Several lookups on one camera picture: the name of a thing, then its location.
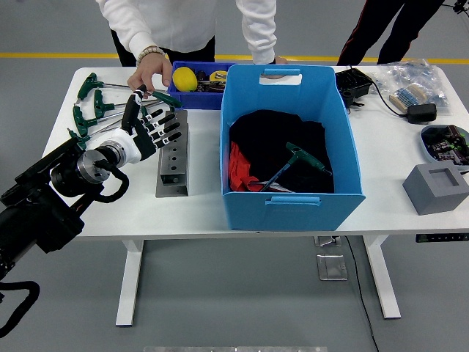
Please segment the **person's left hand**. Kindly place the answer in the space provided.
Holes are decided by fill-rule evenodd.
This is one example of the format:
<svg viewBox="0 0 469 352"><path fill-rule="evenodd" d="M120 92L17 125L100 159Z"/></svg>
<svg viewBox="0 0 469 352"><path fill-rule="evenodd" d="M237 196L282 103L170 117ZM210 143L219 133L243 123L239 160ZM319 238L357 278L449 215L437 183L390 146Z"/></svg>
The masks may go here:
<svg viewBox="0 0 469 352"><path fill-rule="evenodd" d="M271 65L287 65L288 61L284 57L275 56L274 60L270 64ZM261 77L264 77L266 79L280 79L280 78L283 78L284 75L273 75L273 74L263 73Z"/></svg>

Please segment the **person's right hand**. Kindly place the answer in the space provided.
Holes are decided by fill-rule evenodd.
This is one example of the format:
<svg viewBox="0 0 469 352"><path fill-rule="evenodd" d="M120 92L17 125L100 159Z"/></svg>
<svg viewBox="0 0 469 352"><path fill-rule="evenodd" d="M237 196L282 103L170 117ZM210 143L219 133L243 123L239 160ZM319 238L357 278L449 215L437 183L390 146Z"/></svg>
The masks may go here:
<svg viewBox="0 0 469 352"><path fill-rule="evenodd" d="M155 91L152 82L154 75L160 75L161 83L164 87L169 87L172 78L172 65L170 61L162 54L150 53L144 56L136 71L128 79L128 86L135 91L140 86L145 85L147 93Z"/></svg>

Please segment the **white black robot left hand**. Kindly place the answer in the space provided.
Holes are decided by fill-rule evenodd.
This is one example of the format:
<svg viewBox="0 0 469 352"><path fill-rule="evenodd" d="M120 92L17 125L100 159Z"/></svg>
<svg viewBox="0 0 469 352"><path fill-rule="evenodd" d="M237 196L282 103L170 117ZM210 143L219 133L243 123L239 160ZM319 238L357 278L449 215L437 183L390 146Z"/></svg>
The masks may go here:
<svg viewBox="0 0 469 352"><path fill-rule="evenodd" d="M162 113L161 110L139 116L145 93L147 93L145 85L141 85L132 93L124 110L121 127L100 146L106 159L118 168L149 158L156 150L181 136L177 131L180 126L178 122L165 125L175 118L174 112L158 121L155 118Z"/></svg>

